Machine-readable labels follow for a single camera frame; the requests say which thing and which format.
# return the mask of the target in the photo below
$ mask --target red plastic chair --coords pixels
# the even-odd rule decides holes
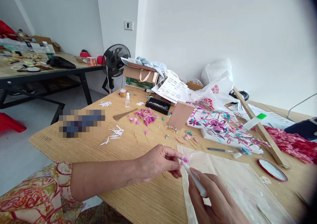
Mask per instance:
[[[5,130],[13,129],[16,132],[23,132],[26,130],[26,127],[18,123],[12,117],[8,116],[5,113],[0,113],[0,132]]]

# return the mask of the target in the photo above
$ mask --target hand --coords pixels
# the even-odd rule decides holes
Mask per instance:
[[[249,224],[218,176],[203,174],[194,168],[191,168],[191,172],[207,190],[211,202],[211,206],[204,204],[193,179],[189,176],[189,195],[199,224]]]
[[[141,167],[142,181],[148,182],[164,171],[170,172],[176,179],[181,178],[181,165],[178,158],[183,160],[185,156],[171,147],[161,144],[155,146],[148,153],[136,159]]]

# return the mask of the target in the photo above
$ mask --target marker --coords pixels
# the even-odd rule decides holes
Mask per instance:
[[[215,150],[215,151],[223,151],[223,152],[237,153],[236,151],[225,150],[225,149],[217,149],[217,148],[207,148],[207,149],[208,149],[208,150]]]
[[[201,183],[198,181],[198,179],[196,179],[196,177],[192,174],[189,165],[186,164],[185,162],[183,162],[183,166],[184,166],[184,168],[186,169],[187,173],[188,173],[188,174],[191,176],[191,178],[193,179],[193,181],[194,181],[194,183],[195,183],[197,189],[198,189],[199,192],[200,192],[200,195],[201,195],[203,198],[208,197],[206,189],[201,185]]]

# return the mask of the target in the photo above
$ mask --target black fan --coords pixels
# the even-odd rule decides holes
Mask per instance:
[[[118,77],[123,73],[122,67],[124,66],[124,63],[122,62],[121,57],[125,59],[130,57],[129,49],[121,44],[115,44],[109,47],[102,57],[102,69],[103,72],[105,72],[105,74],[108,76],[105,80],[105,83],[103,84],[103,88],[107,91],[105,87],[109,80],[109,89],[111,93],[113,92],[112,90],[114,88],[113,77]]]

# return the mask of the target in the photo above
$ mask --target blue cloth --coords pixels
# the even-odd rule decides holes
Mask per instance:
[[[156,61],[149,61],[143,57],[138,57],[136,58],[137,60],[140,60],[145,66],[154,68],[157,73],[159,73],[160,78],[158,83],[162,82],[164,80],[164,73],[166,72],[166,64],[163,64],[161,62],[156,62]]]

